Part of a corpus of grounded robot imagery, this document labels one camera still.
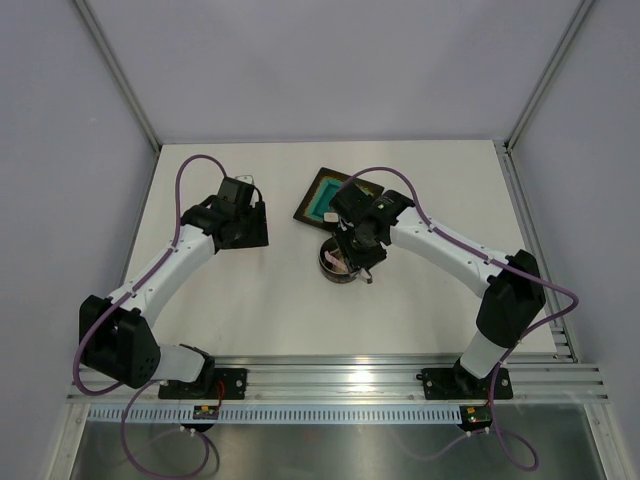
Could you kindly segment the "black teal square plate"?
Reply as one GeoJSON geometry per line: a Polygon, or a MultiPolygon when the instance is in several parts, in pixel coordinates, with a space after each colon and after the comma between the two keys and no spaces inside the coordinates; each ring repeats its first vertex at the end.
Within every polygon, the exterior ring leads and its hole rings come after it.
{"type": "Polygon", "coordinates": [[[329,202],[348,178],[347,174],[321,167],[293,214],[293,219],[331,233],[335,225],[325,221],[324,215],[332,213],[329,202]]]}

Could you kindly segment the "aluminium rail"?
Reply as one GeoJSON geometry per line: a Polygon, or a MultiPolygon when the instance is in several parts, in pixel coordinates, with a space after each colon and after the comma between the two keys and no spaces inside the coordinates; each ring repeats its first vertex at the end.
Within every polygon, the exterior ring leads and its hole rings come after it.
{"type": "MultiPolygon", "coordinates": [[[[534,222],[531,203],[526,194],[521,175],[519,174],[514,158],[503,141],[495,140],[494,149],[504,176],[507,189],[513,204],[520,231],[523,235],[527,249],[536,257],[542,278],[553,284],[557,284],[549,268],[549,262],[540,242],[538,229],[534,222]]],[[[570,295],[558,290],[545,288],[547,296],[546,310],[554,318],[548,323],[553,333],[558,333],[562,340],[557,346],[556,357],[562,360],[579,363],[580,353],[573,338],[569,314],[577,305],[570,295]]]]}
{"type": "MultiPolygon", "coordinates": [[[[451,355],[220,356],[216,365],[247,370],[247,404],[382,404],[424,400],[426,367],[451,355]]],[[[567,356],[514,355],[507,361],[513,403],[607,403],[598,367],[567,356]]]]}

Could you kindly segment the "white sushi dark centre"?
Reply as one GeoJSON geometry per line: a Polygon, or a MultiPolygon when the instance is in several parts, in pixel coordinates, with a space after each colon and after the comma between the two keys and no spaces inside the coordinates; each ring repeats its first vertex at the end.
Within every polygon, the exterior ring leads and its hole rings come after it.
{"type": "Polygon", "coordinates": [[[325,223],[338,223],[339,215],[336,212],[328,211],[323,214],[323,221],[325,223]]]}

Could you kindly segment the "round steel lunch box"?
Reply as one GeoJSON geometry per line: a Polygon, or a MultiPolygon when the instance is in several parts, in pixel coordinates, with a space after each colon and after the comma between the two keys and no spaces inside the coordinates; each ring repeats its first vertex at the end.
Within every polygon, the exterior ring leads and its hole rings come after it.
{"type": "Polygon", "coordinates": [[[347,257],[331,237],[320,247],[318,264],[323,276],[336,284],[347,284],[358,279],[360,272],[354,270],[347,257]]]}

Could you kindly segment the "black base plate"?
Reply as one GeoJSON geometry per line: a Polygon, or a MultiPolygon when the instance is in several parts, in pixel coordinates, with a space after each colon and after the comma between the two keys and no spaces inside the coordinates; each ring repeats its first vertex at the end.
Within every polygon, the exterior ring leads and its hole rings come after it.
{"type": "Polygon", "coordinates": [[[422,385],[426,400],[489,399],[492,374],[477,379],[457,367],[424,368],[415,375],[422,385]]]}
{"type": "Polygon", "coordinates": [[[202,373],[195,382],[170,380],[159,387],[158,397],[163,400],[244,400],[248,370],[220,368],[202,373]]]}

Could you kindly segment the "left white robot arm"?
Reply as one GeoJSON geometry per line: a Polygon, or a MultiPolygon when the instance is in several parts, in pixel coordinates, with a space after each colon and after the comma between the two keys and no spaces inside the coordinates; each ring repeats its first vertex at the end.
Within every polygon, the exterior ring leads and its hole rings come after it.
{"type": "Polygon", "coordinates": [[[192,346],[159,344],[153,325],[184,282],[219,251],[268,243],[260,190],[241,178],[224,178],[216,194],[179,214],[173,239],[137,276],[105,298],[84,300],[74,365],[116,386],[138,389],[159,380],[195,398],[208,396],[216,385],[214,357],[192,346]]]}

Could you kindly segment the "small circuit board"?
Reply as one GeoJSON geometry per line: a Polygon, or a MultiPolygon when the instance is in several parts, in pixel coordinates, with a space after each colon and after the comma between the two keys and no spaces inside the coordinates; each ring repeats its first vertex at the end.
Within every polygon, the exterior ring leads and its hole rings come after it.
{"type": "Polygon", "coordinates": [[[219,408],[217,406],[202,405],[195,406],[193,419],[217,420],[219,418],[219,408]]]}
{"type": "Polygon", "coordinates": [[[488,406],[461,406],[459,427],[465,432],[484,430],[492,425],[492,413],[488,406]]]}

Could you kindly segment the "aluminium front rail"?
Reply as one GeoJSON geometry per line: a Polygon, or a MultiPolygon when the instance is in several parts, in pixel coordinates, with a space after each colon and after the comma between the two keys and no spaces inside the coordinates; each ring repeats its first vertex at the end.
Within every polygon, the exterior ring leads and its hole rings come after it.
{"type": "MultiPolygon", "coordinates": [[[[382,404],[424,400],[426,367],[451,355],[220,356],[216,365],[247,370],[247,404],[382,404]]],[[[507,361],[513,403],[607,403],[598,367],[567,356],[514,355],[507,361]]]]}

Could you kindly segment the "right small circuit board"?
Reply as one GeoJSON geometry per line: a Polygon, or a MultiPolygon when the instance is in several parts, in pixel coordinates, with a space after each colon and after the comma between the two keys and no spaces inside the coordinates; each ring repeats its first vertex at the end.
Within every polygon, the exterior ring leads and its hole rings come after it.
{"type": "Polygon", "coordinates": [[[461,406],[459,427],[465,432],[484,430],[492,425],[492,413],[488,406],[461,406]]]}

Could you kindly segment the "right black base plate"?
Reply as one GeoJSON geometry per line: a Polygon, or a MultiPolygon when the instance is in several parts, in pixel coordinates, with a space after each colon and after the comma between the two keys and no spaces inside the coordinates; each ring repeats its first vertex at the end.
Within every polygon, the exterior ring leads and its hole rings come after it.
{"type": "Polygon", "coordinates": [[[457,367],[424,368],[415,375],[422,385],[426,400],[489,399],[492,374],[477,379],[457,367]]]}

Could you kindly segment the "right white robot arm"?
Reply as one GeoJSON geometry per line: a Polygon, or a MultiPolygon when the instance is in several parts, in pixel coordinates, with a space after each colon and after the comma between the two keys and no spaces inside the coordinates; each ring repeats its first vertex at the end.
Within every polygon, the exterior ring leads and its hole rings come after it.
{"type": "Polygon", "coordinates": [[[341,187],[329,203],[338,216],[332,234],[350,276],[369,273],[390,247],[416,254],[469,288],[481,301],[476,332],[448,369],[424,369],[426,397],[479,399],[488,394],[500,359],[513,349],[546,304],[535,257],[490,250],[423,217],[417,203],[394,190],[378,197],[341,187]]]}

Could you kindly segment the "right frame post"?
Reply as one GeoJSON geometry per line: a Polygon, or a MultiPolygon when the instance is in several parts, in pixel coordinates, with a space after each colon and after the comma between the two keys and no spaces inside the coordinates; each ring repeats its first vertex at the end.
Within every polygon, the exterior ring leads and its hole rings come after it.
{"type": "Polygon", "coordinates": [[[545,95],[550,90],[555,77],[559,74],[559,71],[567,60],[573,45],[597,4],[597,0],[580,0],[578,2],[538,79],[536,80],[534,88],[529,94],[514,126],[511,128],[509,135],[504,140],[504,149],[508,155],[511,155],[514,152],[517,144],[523,137],[536,111],[540,107],[545,95]]]}

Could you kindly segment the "left small circuit board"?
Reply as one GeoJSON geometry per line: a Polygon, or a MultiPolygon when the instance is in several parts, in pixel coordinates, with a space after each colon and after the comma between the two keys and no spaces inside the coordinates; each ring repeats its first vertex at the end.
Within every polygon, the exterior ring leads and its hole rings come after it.
{"type": "Polygon", "coordinates": [[[217,406],[202,405],[195,406],[193,419],[217,420],[219,418],[219,408],[217,406]]]}

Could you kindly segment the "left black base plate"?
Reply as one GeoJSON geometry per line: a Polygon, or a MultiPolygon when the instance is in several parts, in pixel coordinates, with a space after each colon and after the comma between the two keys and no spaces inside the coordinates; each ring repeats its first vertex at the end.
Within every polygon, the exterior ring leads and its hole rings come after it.
{"type": "Polygon", "coordinates": [[[220,368],[202,373],[195,382],[170,380],[159,387],[158,397],[163,400],[244,400],[248,370],[220,368]]]}

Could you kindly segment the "right side aluminium rail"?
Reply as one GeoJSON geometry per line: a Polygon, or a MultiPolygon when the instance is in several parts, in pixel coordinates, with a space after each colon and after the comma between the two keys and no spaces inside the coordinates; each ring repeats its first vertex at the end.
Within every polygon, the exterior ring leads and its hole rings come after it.
{"type": "MultiPolygon", "coordinates": [[[[531,203],[526,194],[521,175],[519,174],[514,158],[503,141],[495,140],[494,149],[504,176],[507,189],[513,204],[520,231],[523,235],[527,249],[536,257],[542,278],[553,284],[557,284],[549,268],[549,262],[540,242],[538,229],[534,222],[531,203]]],[[[553,333],[558,333],[562,340],[557,346],[556,357],[562,360],[579,363],[580,353],[573,338],[569,314],[577,305],[570,295],[558,290],[545,288],[547,296],[546,310],[554,318],[548,323],[553,333]]]]}

